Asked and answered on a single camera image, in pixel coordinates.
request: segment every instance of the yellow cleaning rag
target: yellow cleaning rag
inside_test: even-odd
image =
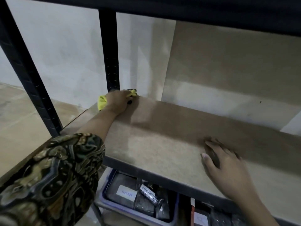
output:
[[[130,96],[136,97],[137,96],[137,90],[129,89],[129,91],[131,93],[128,95],[128,97],[130,97]],[[98,110],[99,111],[102,110],[106,106],[106,104],[107,104],[107,97],[105,95],[99,96],[98,101],[97,101]]]

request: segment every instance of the patterned sleeve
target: patterned sleeve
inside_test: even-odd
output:
[[[104,153],[93,134],[53,138],[0,189],[0,225],[74,225],[94,200]]]

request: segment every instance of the black upright post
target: black upright post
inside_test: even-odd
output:
[[[98,10],[108,92],[119,87],[116,12]]]
[[[0,0],[0,45],[52,137],[62,124],[5,0]]]

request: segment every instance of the tiled floor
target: tiled floor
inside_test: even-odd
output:
[[[63,126],[84,108],[53,100]],[[0,177],[50,138],[24,89],[0,83]]]

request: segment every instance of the hand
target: hand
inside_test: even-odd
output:
[[[251,177],[244,161],[227,148],[222,148],[220,143],[205,142],[217,155],[219,168],[207,154],[202,154],[210,178],[216,187],[234,202],[246,201],[250,198],[258,198]]]
[[[124,112],[127,107],[127,102],[133,99],[133,97],[128,97],[130,93],[131,92],[129,90],[115,90],[109,92],[106,95],[107,105],[104,107],[104,109],[108,109],[114,112],[116,115]]]

